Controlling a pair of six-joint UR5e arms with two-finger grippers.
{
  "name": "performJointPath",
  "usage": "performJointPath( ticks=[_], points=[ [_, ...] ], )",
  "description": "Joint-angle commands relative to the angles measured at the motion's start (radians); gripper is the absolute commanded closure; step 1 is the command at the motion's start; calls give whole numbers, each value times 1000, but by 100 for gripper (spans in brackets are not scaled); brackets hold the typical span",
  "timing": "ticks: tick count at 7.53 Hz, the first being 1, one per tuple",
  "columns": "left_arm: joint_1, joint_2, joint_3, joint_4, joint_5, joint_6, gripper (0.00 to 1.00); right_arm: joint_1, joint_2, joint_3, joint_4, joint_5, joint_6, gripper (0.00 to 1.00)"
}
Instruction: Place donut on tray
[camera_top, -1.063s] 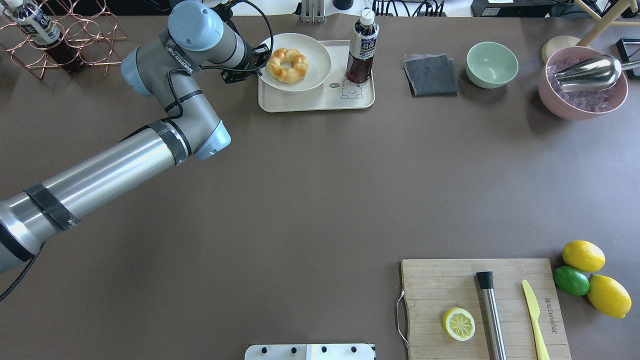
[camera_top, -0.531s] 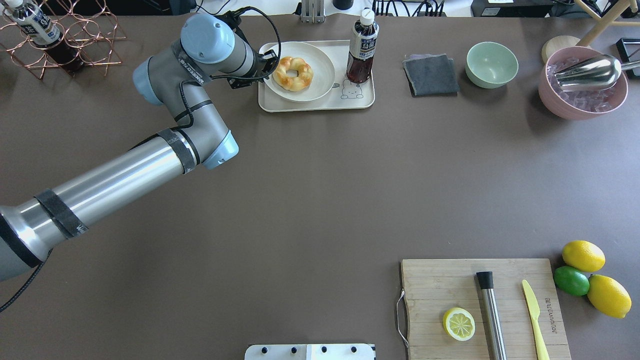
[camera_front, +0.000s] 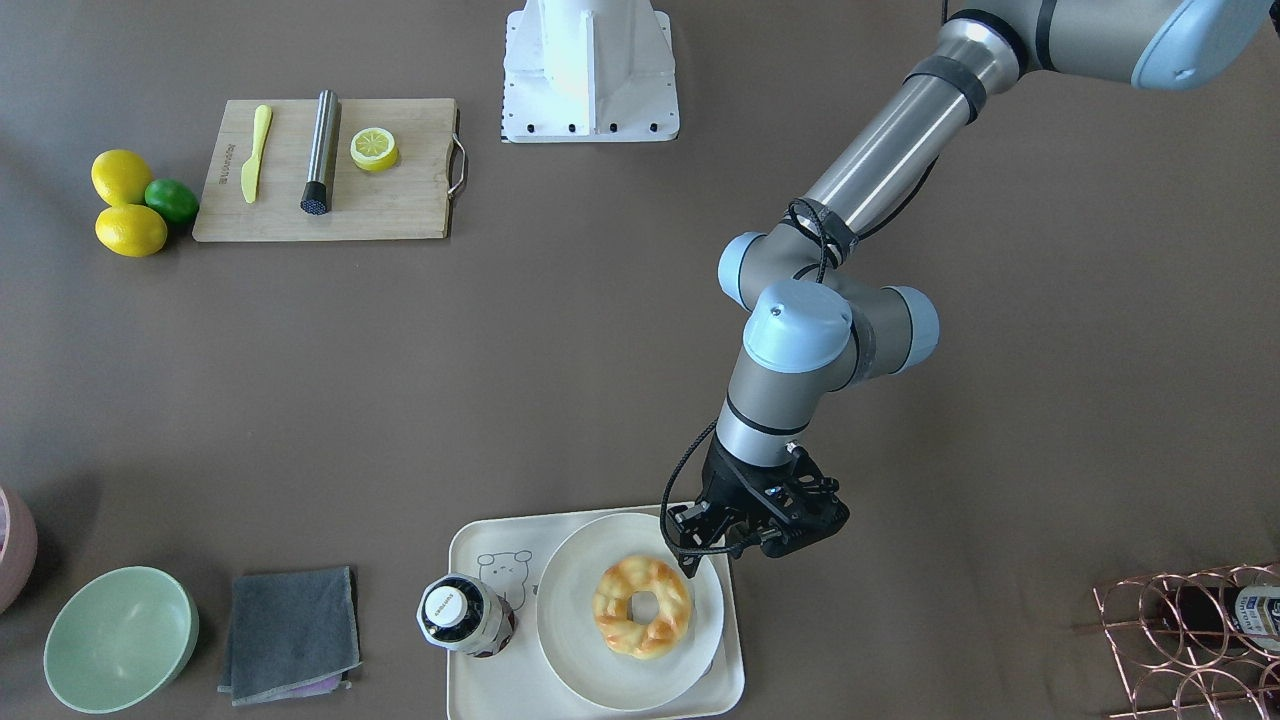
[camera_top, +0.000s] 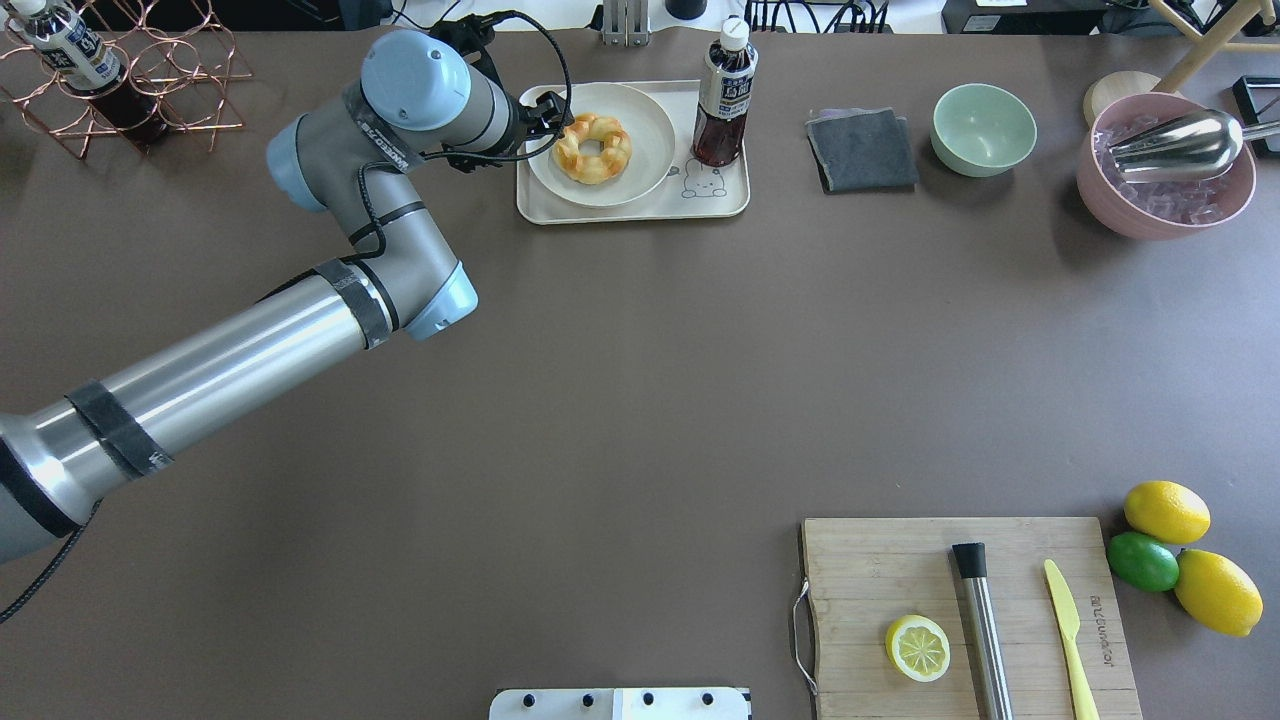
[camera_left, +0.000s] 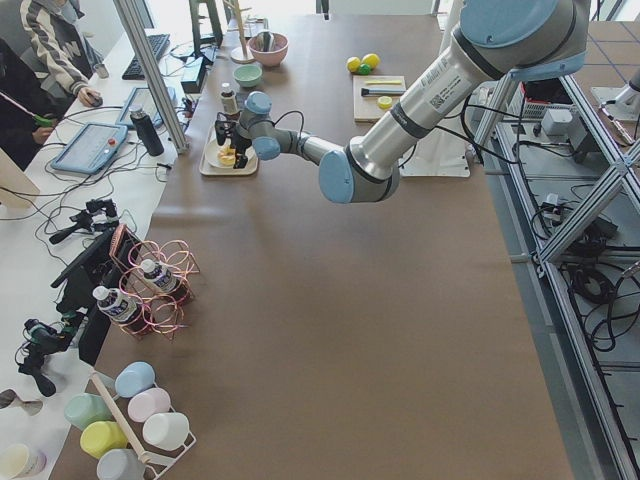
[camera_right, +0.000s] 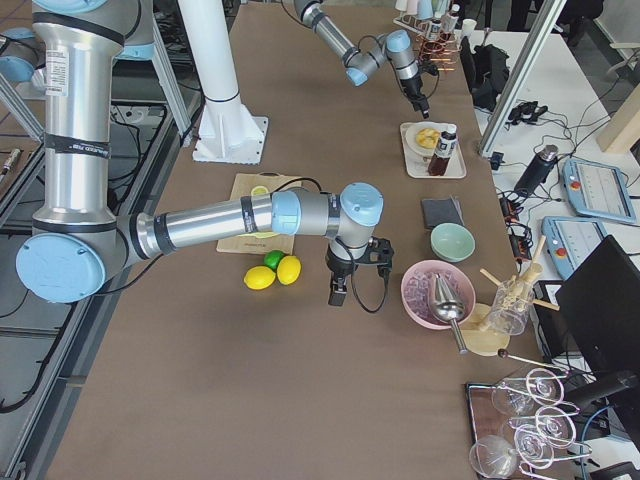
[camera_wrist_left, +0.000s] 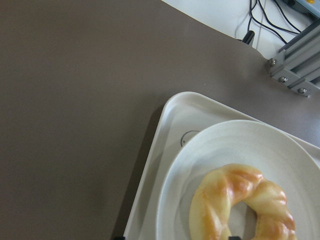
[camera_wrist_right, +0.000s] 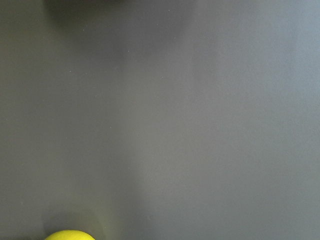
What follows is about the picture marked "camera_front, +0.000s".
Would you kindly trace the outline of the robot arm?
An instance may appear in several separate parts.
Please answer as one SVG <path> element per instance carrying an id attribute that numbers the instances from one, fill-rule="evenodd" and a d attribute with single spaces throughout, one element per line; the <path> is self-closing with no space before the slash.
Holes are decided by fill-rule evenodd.
<path id="1" fill-rule="evenodd" d="M 938 314 L 923 292 L 838 273 L 858 245 L 915 197 L 945 145 L 1028 73 L 1183 91 L 1220 76 L 1275 1 L 968 1 L 943 18 L 936 50 L 826 173 L 765 233 L 732 240 L 723 292 L 749 311 L 708 443 L 701 491 L 660 505 L 677 568 L 749 547 L 777 559 L 849 519 L 838 482 L 800 445 L 819 400 L 928 359 Z"/>

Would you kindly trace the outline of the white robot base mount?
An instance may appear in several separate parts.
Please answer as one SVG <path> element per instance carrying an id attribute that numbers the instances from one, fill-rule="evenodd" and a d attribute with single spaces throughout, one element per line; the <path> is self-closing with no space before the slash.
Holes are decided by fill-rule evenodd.
<path id="1" fill-rule="evenodd" d="M 678 137 L 671 20 L 649 1 L 527 1 L 507 15 L 504 41 L 502 141 Z"/>

